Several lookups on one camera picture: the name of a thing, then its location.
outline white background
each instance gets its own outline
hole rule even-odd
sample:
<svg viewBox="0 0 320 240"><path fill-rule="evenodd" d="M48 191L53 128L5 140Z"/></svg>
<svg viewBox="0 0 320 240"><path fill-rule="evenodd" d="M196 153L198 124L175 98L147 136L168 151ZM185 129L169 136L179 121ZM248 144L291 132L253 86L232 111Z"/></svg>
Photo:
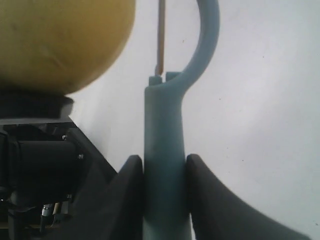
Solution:
<svg viewBox="0 0 320 240"><path fill-rule="evenodd" d="M320 239L320 1L219 2L216 53L183 103L186 153L259 211ZM137 0L120 58L72 95L72 119L117 171L143 157L157 16L158 1ZM167 1L167 71L186 66L199 25L196 0Z"/></svg>

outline yellow ball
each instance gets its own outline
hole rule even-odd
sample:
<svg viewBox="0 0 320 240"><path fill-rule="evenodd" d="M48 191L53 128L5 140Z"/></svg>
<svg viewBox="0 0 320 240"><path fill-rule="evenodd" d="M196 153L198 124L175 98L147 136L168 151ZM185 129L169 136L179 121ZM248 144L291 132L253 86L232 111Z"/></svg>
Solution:
<svg viewBox="0 0 320 240"><path fill-rule="evenodd" d="M0 0L0 90L69 94L123 50L136 0Z"/></svg>

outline light blue plastic tool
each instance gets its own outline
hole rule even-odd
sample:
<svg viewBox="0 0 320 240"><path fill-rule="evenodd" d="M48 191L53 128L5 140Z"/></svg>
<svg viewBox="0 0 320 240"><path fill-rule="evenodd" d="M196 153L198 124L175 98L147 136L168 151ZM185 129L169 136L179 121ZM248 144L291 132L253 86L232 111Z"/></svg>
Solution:
<svg viewBox="0 0 320 240"><path fill-rule="evenodd" d="M200 37L182 72L151 76L145 89L144 240L191 240L185 189L182 101L207 68L217 45L220 14L217 0L197 0Z"/></svg>

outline metal rod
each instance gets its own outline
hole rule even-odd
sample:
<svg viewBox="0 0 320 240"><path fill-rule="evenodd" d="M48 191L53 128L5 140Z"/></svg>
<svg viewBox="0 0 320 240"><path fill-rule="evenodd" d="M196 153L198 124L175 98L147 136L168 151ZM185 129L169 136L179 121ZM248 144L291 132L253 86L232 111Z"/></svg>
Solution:
<svg viewBox="0 0 320 240"><path fill-rule="evenodd" d="M165 31L166 31L166 0L159 0L158 12L158 39L157 39L157 63L155 75L160 76L164 72L165 62Z"/></svg>

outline plastic handle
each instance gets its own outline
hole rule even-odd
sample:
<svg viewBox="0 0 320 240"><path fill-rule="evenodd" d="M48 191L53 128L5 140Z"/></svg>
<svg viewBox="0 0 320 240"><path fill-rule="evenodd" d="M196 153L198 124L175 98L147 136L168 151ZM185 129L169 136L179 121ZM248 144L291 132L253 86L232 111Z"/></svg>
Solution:
<svg viewBox="0 0 320 240"><path fill-rule="evenodd" d="M216 49L220 14L217 0L197 0L200 37L196 51L180 73L149 79L145 89L144 175L146 211L144 240L190 240L185 189L182 100L207 68Z"/></svg>

